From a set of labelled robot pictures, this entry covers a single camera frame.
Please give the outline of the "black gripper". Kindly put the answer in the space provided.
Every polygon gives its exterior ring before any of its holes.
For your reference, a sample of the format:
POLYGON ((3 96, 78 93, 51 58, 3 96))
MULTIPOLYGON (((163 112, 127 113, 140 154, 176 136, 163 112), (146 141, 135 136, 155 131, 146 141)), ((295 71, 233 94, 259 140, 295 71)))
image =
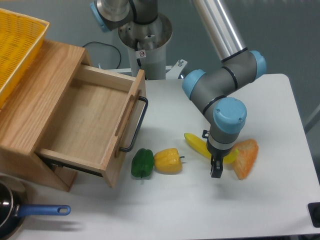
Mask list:
POLYGON ((215 140, 209 130, 203 130, 202 138, 206 140, 206 148, 211 154, 210 164, 210 174, 213 178, 221 178, 223 173, 223 161, 216 161, 217 158, 224 158, 227 156, 234 146, 234 142, 230 143, 220 143, 215 140))

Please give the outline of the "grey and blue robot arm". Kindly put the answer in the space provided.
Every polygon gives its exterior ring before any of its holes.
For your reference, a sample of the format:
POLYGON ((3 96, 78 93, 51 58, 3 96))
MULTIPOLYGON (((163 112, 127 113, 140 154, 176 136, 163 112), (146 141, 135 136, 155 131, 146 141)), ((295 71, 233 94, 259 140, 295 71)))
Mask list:
MULTIPOLYGON (((182 89, 209 122, 203 132, 211 155, 210 174, 220 178, 223 159, 245 125, 247 109, 231 94, 266 73, 264 57, 249 51, 222 0, 196 0, 194 6, 221 61, 212 74, 193 70, 183 79, 182 89)), ((143 70, 147 80, 166 76, 166 45, 172 37, 169 19, 159 13, 155 0, 94 0, 90 9, 104 32, 118 31, 127 47, 131 74, 143 70)))

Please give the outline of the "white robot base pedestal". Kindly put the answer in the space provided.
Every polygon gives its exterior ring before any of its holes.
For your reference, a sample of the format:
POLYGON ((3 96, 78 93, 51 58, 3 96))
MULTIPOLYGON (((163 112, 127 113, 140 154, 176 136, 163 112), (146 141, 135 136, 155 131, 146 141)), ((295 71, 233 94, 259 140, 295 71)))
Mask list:
POLYGON ((131 21, 118 29, 119 39, 127 47, 132 76, 144 70, 147 80, 184 78, 186 60, 179 59, 176 64, 167 65, 167 45, 172 35, 170 20, 161 13, 150 24, 131 21))

